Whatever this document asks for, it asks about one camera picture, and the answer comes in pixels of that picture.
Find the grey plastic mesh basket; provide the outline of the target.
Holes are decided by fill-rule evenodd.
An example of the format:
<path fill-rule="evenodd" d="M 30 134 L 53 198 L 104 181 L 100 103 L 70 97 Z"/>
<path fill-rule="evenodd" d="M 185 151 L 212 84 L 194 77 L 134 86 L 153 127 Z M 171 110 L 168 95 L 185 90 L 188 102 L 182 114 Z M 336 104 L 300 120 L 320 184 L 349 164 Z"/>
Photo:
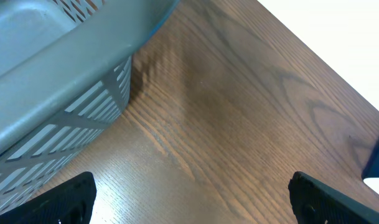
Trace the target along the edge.
<path fill-rule="evenodd" d="M 113 124 L 176 0 L 0 1 L 0 215 Z"/>

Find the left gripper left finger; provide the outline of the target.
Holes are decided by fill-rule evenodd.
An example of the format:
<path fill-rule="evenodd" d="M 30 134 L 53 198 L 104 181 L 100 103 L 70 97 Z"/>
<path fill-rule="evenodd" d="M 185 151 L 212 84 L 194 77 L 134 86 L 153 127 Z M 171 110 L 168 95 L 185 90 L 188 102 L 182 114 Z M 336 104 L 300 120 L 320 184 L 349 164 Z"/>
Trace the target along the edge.
<path fill-rule="evenodd" d="M 0 215 L 0 224 L 89 224 L 96 198 L 91 172 L 46 191 Z"/>

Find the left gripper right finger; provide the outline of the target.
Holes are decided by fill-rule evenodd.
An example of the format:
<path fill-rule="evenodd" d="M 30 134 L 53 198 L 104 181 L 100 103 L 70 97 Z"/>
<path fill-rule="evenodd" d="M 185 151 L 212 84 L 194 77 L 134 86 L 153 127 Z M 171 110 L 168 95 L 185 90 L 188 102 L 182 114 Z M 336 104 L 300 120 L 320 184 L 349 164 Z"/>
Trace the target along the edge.
<path fill-rule="evenodd" d="M 289 199 L 300 224 L 379 224 L 379 213 L 301 172 L 288 184 Z"/>

